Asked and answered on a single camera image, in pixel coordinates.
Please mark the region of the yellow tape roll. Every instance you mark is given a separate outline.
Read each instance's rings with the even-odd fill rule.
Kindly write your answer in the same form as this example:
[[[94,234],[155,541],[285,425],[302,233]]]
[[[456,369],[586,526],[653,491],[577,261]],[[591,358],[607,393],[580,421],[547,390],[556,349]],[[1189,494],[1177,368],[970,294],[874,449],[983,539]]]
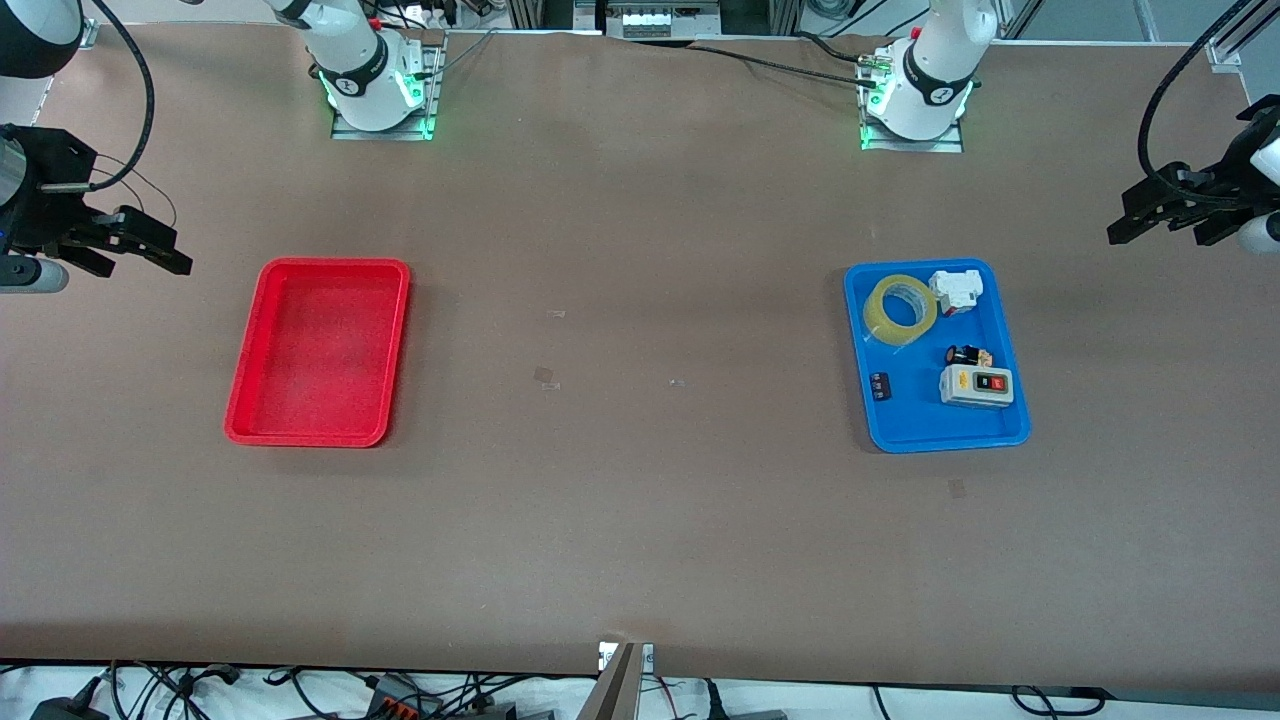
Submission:
[[[872,337],[892,347],[905,347],[937,323],[937,300],[929,287],[906,274],[877,282],[863,306],[863,322]]]

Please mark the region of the white circuit breaker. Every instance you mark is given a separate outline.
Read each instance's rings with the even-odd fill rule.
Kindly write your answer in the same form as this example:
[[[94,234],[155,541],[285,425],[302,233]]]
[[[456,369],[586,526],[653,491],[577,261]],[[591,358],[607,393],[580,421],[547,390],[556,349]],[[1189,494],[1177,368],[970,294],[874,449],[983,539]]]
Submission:
[[[928,287],[940,305],[942,316],[955,316],[974,310],[984,293],[983,277],[977,269],[934,272]]]

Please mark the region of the red plastic tray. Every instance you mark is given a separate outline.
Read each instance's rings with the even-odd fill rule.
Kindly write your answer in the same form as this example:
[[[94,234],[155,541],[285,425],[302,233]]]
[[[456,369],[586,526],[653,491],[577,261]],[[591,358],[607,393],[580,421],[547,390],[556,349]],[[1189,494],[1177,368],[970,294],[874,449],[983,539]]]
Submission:
[[[244,446],[371,448],[390,425],[410,305],[392,258],[278,258],[253,292],[224,416]]]

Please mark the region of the blue plastic tray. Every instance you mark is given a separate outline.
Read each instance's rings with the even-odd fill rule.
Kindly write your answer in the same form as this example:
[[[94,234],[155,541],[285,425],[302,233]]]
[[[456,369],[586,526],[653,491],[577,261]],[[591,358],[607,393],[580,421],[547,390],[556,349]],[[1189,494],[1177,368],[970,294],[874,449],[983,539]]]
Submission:
[[[984,282],[978,306],[955,316],[938,314],[937,323],[905,347],[884,345],[870,336],[863,306],[879,279],[906,274],[928,286],[934,272],[977,269]],[[864,263],[847,269],[844,296],[861,382],[867,427],[872,441],[890,454],[915,454],[968,448],[997,448],[1024,443],[1030,418],[1018,377],[1018,360],[1004,315],[1002,299],[992,268],[977,258],[950,258],[896,263]],[[1014,375],[1015,400],[1010,407],[959,407],[940,397],[945,354],[952,345],[972,345],[993,355],[996,368]],[[890,374],[893,397],[874,402],[869,375]]]

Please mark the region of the black power adapter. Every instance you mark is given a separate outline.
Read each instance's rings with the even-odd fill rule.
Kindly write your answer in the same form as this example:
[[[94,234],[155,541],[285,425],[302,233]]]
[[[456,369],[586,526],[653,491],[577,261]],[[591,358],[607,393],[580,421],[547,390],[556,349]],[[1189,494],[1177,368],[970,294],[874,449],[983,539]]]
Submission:
[[[111,720],[106,714],[84,702],[68,697],[49,698],[38,702],[29,720]]]

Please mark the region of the white power strip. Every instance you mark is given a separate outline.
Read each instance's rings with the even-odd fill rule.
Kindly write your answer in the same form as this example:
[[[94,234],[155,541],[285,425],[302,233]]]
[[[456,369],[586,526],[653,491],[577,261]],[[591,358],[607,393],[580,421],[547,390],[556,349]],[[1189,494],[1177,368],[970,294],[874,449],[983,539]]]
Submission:
[[[718,0],[608,0],[609,36],[632,41],[692,41],[723,29]]]

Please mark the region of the orange connector block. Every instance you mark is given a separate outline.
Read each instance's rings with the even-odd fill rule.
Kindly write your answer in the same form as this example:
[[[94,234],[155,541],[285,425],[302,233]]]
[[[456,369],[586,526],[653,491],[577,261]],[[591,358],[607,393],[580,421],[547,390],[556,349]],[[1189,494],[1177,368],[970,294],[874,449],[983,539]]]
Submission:
[[[365,720],[429,720],[442,706],[438,697],[402,676],[367,676],[365,684],[372,691]]]

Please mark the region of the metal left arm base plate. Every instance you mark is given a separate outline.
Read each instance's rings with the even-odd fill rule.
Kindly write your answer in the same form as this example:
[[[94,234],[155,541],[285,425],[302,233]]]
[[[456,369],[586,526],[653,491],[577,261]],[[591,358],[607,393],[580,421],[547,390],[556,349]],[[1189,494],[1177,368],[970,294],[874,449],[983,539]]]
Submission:
[[[859,61],[859,124],[863,150],[961,152],[960,118],[974,81],[932,86],[923,94],[902,73],[904,53],[893,44]]]

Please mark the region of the grey push-button switch box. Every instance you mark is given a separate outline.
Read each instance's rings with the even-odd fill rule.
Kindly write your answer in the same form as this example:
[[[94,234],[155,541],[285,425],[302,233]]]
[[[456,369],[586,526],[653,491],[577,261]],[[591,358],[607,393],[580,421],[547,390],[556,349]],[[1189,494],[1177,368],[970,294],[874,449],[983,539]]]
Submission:
[[[959,407],[1010,407],[1015,400],[1014,375],[1005,368],[947,365],[940,375],[940,397]]]

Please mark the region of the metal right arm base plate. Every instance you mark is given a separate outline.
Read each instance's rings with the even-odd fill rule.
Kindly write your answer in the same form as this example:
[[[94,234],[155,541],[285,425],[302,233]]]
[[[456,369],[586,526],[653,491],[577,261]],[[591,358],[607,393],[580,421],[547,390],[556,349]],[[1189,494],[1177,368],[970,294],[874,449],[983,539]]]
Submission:
[[[344,115],[339,95],[326,86],[326,101],[332,109],[330,138],[342,141],[396,141],[417,142],[433,138],[436,127],[442,81],[445,64],[445,46],[425,45],[417,38],[392,32],[380,36],[388,41],[389,61],[383,74],[357,100],[356,117],[360,120],[389,120],[389,126],[365,129],[349,123]]]

